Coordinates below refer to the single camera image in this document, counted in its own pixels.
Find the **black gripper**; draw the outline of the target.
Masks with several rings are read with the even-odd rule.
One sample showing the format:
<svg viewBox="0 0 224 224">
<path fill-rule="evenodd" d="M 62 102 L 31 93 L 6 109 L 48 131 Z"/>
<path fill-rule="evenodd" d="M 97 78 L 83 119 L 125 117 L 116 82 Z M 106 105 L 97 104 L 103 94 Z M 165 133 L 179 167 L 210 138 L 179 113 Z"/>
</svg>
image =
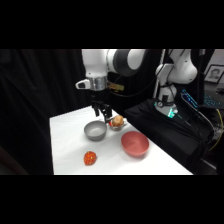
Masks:
<svg viewBox="0 0 224 224">
<path fill-rule="evenodd" d="M 95 111 L 96 117 L 100 114 L 104 116 L 105 124 L 109 123 L 112 116 L 111 105 L 108 103 L 105 95 L 92 95 L 92 108 Z"/>
</svg>

